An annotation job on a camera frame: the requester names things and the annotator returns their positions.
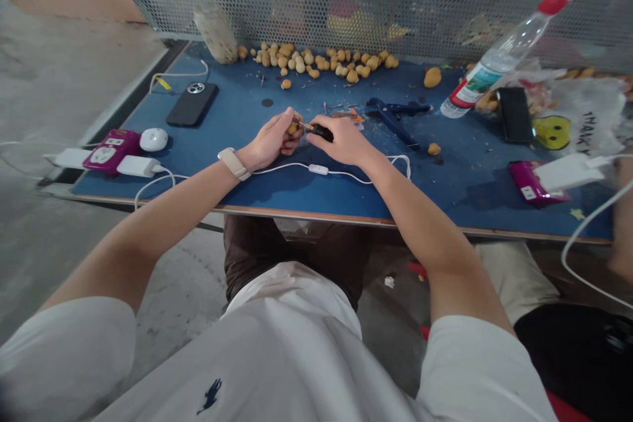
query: pliers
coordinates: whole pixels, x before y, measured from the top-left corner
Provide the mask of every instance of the pliers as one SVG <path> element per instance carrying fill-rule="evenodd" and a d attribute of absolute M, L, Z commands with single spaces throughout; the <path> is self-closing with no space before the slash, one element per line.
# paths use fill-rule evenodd
<path fill-rule="evenodd" d="M 375 107 L 376 110 L 372 110 L 367 113 L 369 117 L 380 117 L 382 121 L 389 127 L 389 129 L 395 133 L 400 140 L 402 140 L 407 147 L 412 150 L 419 150 L 420 144 L 415 140 L 399 123 L 400 118 L 396 115 L 399 113 L 406 113 L 413 115 L 415 113 L 428 112 L 431 109 L 429 104 L 425 105 L 402 105 L 402 104 L 385 104 L 378 98 L 371 98 L 365 105 L 367 107 Z"/>

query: hand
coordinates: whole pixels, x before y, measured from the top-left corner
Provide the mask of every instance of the hand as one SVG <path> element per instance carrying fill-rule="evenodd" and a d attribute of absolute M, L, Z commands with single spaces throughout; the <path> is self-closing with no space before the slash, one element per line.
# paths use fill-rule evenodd
<path fill-rule="evenodd" d="M 334 142 L 318 135 L 309 133 L 306 140 L 319 147 L 337 162 L 345 165 L 356 165 L 360 168 L 373 157 L 383 156 L 369 141 L 354 127 L 354 123 L 348 117 L 333 119 L 324 115 L 317 115 L 311 124 L 319 124 L 330 129 L 334 135 Z"/>
<path fill-rule="evenodd" d="M 287 133 L 294 114 L 292 107 L 289 107 L 286 112 L 275 115 L 251 143 L 235 153 L 249 172 L 267 167 L 280 153 L 288 156 L 294 153 L 303 136 L 303 127 L 299 127 L 292 136 Z"/>

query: yellow smiley face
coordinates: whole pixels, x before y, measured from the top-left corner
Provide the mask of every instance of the yellow smiley face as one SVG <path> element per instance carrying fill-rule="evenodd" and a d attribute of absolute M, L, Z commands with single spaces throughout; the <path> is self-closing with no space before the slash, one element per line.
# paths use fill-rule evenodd
<path fill-rule="evenodd" d="M 562 150 L 569 145 L 571 122 L 566 117 L 551 115 L 533 120 L 536 138 L 549 150 Z"/>

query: charging cable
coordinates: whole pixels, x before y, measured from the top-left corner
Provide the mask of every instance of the charging cable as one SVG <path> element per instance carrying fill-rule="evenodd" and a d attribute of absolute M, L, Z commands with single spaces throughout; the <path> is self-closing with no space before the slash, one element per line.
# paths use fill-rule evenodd
<path fill-rule="evenodd" d="M 162 167 L 160 165 L 155 166 L 154 168 L 156 168 L 156 172 L 158 173 L 159 171 L 166 171 L 167 173 L 169 173 L 169 175 L 164 175 L 161 176 L 159 178 L 156 178 L 155 180 L 151 180 L 149 183 L 147 183 L 147 185 L 143 186 L 143 188 L 141 188 L 140 190 L 138 190 L 138 193 L 136 194 L 136 196 L 134 197 L 134 211 L 138 210 L 138 199 L 140 198 L 141 194 L 143 193 L 143 191 L 145 191 L 147 188 L 149 188 L 150 186 L 152 186 L 154 183 L 158 183 L 159 181 L 163 181 L 164 179 L 167 178 L 171 178 L 171 186 L 174 187 L 176 186 L 176 178 L 182 178 L 182 179 L 187 179 L 189 178 L 188 176 L 184 176 L 184 175 L 174 175 L 172 172 L 170 172 L 167 168 Z"/>
<path fill-rule="evenodd" d="M 16 145 L 59 145 L 59 146 L 66 146 L 66 147 L 68 147 L 68 146 L 76 146 L 76 147 L 79 147 L 79 148 L 83 148 L 83 147 L 89 147 L 89 146 L 97 146 L 100 143 L 101 142 L 94 143 L 94 144 L 70 145 L 70 144 L 63 144 L 63 143 L 58 143 L 58 142 L 21 142 L 21 141 L 0 142 L 0 161 L 4 162 L 5 165 L 7 165 L 10 168 L 13 168 L 15 171 L 17 171 L 18 173 L 23 174 L 26 177 L 29 177 L 29 178 L 34 179 L 34 180 L 43 180 L 44 177 L 36 177 L 36 176 L 30 175 L 28 172 L 24 171 L 23 169 L 20 169 L 19 167 L 15 166 L 10 161 L 8 161 L 7 158 L 4 156 L 2 147 L 4 147 L 4 146 L 16 146 Z M 47 158 L 47 157 L 50 157 L 50 156 L 52 156 L 52 155 L 42 155 L 43 158 Z"/>
<path fill-rule="evenodd" d="M 602 166 L 602 165 L 605 165 L 607 163 L 611 163 L 616 158 L 633 158 L 633 155 L 630 155 L 630 154 L 619 154 L 619 155 L 612 155 L 612 156 L 609 156 L 609 157 L 597 157 L 597 158 L 588 160 L 587 161 L 587 165 L 589 167 L 591 167 L 591 166 Z M 574 242 L 576 241 L 576 239 L 578 238 L 580 233 L 583 232 L 585 227 L 587 227 L 589 225 L 589 223 L 592 221 L 592 219 L 594 219 L 598 214 L 602 213 L 602 211 L 604 211 L 605 209 L 610 207 L 618 199 L 620 199 L 622 196 L 624 196 L 631 188 L 633 188 L 633 179 L 631 181 L 629 181 L 626 184 L 626 186 L 624 186 L 620 191 L 618 191 L 610 199 L 608 199 L 601 206 L 596 208 L 595 211 L 593 211 L 589 216 L 587 216 L 587 218 L 582 223 L 580 223 L 580 225 L 576 228 L 576 230 L 573 232 L 573 234 L 571 235 L 571 237 L 567 241 L 567 244 L 565 244 L 565 247 L 562 250 L 562 254 L 560 255 L 560 261 L 562 262 L 562 266 L 565 267 L 565 270 L 567 270 L 567 272 L 569 272 L 571 275 L 576 277 L 583 284 L 589 286 L 590 288 L 594 289 L 595 291 L 597 291 L 599 293 L 602 293 L 605 297 L 608 297 L 608 298 L 612 299 L 613 301 L 621 303 L 625 307 L 633 310 L 633 305 L 631 305 L 630 303 L 625 302 L 624 300 L 619 299 L 618 297 L 615 297 L 614 295 L 611 295 L 609 292 L 606 292 L 606 291 L 602 290 L 601 288 L 593 285 L 591 282 L 589 282 L 588 280 L 582 278 L 577 273 L 575 273 L 569 267 L 569 264 L 567 264 L 567 254 L 569 252 L 569 249 L 574 244 Z"/>
<path fill-rule="evenodd" d="M 406 155 L 389 155 L 387 158 L 392 158 L 393 160 L 390 160 L 391 163 L 393 164 L 398 158 L 403 159 L 405 162 L 407 162 L 407 180 L 411 181 L 411 162 L 409 161 L 409 157 L 407 157 Z M 280 165 L 278 167 L 275 168 L 271 168 L 271 169 L 267 169 L 267 170 L 263 170 L 263 171 L 256 171 L 254 173 L 252 173 L 251 175 L 262 175 L 263 173 L 270 173 L 271 171 L 276 171 L 282 168 L 286 168 L 289 166 L 302 166 L 304 168 L 307 168 L 309 171 L 316 173 L 318 175 L 347 175 L 349 177 L 354 178 L 356 181 L 364 184 L 364 185 L 372 185 L 371 181 L 364 181 L 361 180 L 360 178 L 358 178 L 357 176 L 352 175 L 351 173 L 348 173 L 346 171 L 330 171 L 327 167 L 321 166 L 321 165 L 304 165 L 304 164 L 300 164 L 300 163 L 291 163 L 291 164 L 285 164 L 285 165 Z"/>
<path fill-rule="evenodd" d="M 405 162 L 407 162 L 407 180 L 411 181 L 411 163 L 409 161 L 409 157 L 407 157 L 406 155 L 395 155 L 395 156 L 388 156 L 387 158 L 392 158 L 393 160 L 391 160 L 391 163 L 393 164 L 398 158 L 403 159 Z M 263 171 L 256 171 L 254 173 L 252 173 L 253 175 L 263 175 L 264 173 L 270 173 L 271 171 L 276 171 L 282 168 L 286 168 L 289 166 L 301 166 L 304 168 L 307 168 L 309 171 L 313 172 L 313 173 L 317 173 L 319 175 L 347 175 L 350 176 L 352 178 L 354 178 L 356 181 L 360 181 L 362 184 L 364 185 L 371 185 L 371 181 L 364 181 L 361 180 L 360 178 L 352 175 L 351 173 L 348 173 L 346 171 L 330 171 L 327 167 L 321 166 L 321 165 L 304 165 L 304 164 L 300 164 L 300 163 L 291 163 L 291 164 L 284 164 L 284 165 L 280 165 L 278 167 L 275 168 L 271 168 L 271 169 L 267 169 L 267 170 L 263 170 Z M 152 167 L 152 171 L 154 173 L 159 173 L 159 172 L 167 172 L 168 175 L 165 176 L 161 176 L 159 178 L 156 178 L 155 180 L 150 181 L 149 183 L 147 183 L 145 186 L 143 186 L 143 188 L 141 188 L 140 190 L 138 190 L 138 193 L 136 194 L 136 196 L 134 197 L 134 211 L 136 211 L 138 209 L 138 200 L 140 198 L 140 196 L 143 194 L 143 191 L 145 191 L 147 188 L 149 188 L 150 186 L 152 186 L 154 183 L 158 183 L 159 181 L 163 181 L 164 179 L 167 178 L 171 178 L 171 184 L 172 187 L 176 186 L 176 178 L 182 178 L 182 179 L 187 179 L 189 178 L 188 176 L 184 176 L 184 175 L 174 175 L 172 172 L 170 172 L 170 170 L 168 170 L 167 168 L 161 166 L 161 165 L 154 165 L 154 167 Z"/>
<path fill-rule="evenodd" d="M 152 76 L 152 80 L 150 81 L 150 90 L 149 90 L 148 94 L 152 93 L 152 87 L 153 87 L 154 81 L 156 80 L 157 77 L 165 77 L 165 76 L 169 76 L 169 77 L 206 76 L 209 73 L 209 65 L 207 63 L 205 63 L 202 59 L 200 60 L 200 62 L 204 65 L 204 72 L 203 73 L 195 73 L 195 74 L 156 73 L 156 74 L 154 74 L 154 76 Z"/>

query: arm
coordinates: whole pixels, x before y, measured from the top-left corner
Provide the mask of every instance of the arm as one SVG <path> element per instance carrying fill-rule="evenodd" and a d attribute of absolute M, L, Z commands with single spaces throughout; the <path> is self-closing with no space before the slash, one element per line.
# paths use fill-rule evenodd
<path fill-rule="evenodd" d="M 360 167 L 384 199 L 407 246 L 429 273 L 431 319 L 466 315 L 493 323 L 514 335 L 497 293 L 474 248 L 446 214 L 408 181 L 356 130 L 349 119 L 317 116 L 334 142 L 308 134 L 329 156 Z"/>
<path fill-rule="evenodd" d="M 235 153 L 250 172 L 270 165 L 279 153 L 292 155 L 303 135 L 300 129 L 288 137 L 292 117 L 289 107 Z M 39 311 L 102 296 L 123 300 L 136 313 L 158 259 L 239 183 L 224 162 L 216 162 L 163 193 L 111 230 Z"/>
<path fill-rule="evenodd" d="M 622 153 L 633 154 L 628 148 Z M 618 188 L 622 189 L 633 179 L 633 158 L 618 161 Z M 613 205 L 613 250 L 609 268 L 633 284 L 633 190 L 627 192 Z"/>

